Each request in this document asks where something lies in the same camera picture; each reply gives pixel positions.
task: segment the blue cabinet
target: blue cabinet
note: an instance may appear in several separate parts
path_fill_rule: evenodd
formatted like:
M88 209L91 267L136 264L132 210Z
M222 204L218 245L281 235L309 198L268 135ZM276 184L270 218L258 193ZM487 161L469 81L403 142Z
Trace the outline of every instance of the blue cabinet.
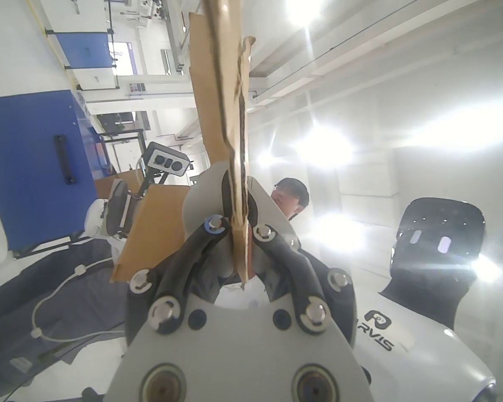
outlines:
M0 219L10 250L83 229L96 199L93 178L106 163L96 142L69 90L0 98ZM64 164L74 183L66 182Z

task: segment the black hair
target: black hair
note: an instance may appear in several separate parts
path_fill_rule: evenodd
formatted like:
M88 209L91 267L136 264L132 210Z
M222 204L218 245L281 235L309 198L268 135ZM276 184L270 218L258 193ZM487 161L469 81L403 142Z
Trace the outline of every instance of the black hair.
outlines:
M300 180L296 178L284 178L276 184L276 188L280 187L288 189L292 195L298 197L298 204L304 209L309 205L309 192L305 184Z

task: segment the cardboard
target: cardboard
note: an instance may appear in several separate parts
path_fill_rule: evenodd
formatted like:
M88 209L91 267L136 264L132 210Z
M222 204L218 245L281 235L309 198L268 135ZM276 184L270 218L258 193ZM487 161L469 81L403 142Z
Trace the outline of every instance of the cardboard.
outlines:
M149 186L112 280L129 281L138 270L156 266L183 245L182 205L189 190L190 186Z
M233 262L248 278L246 99L249 54L242 42L241 0L201 0L205 16L190 15L190 75L203 141L211 163L229 161Z
M190 14L190 77L203 142L211 161L229 161L233 261L248 278L246 100L255 39L241 39L240 0L202 0L205 16ZM113 280L130 280L184 243L182 206L189 186L152 185L142 200Z
M136 179L136 172L138 172L138 177L143 180L143 174L140 169L129 170L128 172L118 173L117 175L107 176L106 178L101 178L100 180L95 180L95 188L97 189L97 197L100 199L108 199L110 196L110 190L112 189L112 184L114 180L120 179L125 180L129 190L132 193L137 193L140 189L140 183Z

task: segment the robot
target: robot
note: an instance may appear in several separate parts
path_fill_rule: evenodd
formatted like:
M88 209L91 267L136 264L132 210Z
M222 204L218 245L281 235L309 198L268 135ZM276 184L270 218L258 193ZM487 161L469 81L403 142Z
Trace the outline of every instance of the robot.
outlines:
M270 303L233 310L214 305L223 285L240 281L231 255L227 167L214 164L191 187L181 249L131 279L129 347L105 402L495 401L490 370L452 330L472 272L444 276L422 268L435 255L429 247L440 245L434 240L445 237L431 231L443 216L452 216L454 226L469 223L459 247L478 255L484 220L476 207L414 201L397 233L392 281L376 293L303 251L270 196L248 178L251 267ZM86 218L91 232L123 242L134 209L124 205L129 196L115 186L108 203L94 205ZM107 224L116 220L123 226L112 233ZM440 232L451 235L451 228ZM455 241L449 242L452 250ZM442 252L434 262L468 265L468 258Z

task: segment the glasses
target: glasses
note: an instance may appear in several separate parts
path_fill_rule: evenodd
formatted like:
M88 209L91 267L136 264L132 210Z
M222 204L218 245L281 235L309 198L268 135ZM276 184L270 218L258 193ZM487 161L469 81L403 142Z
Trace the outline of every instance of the glasses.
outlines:
M280 192L283 192L285 193L286 195L289 195L295 199L298 199L298 201L300 200L300 196L298 194L296 194L291 188L290 186L278 186L277 184L274 186L274 190L278 190Z

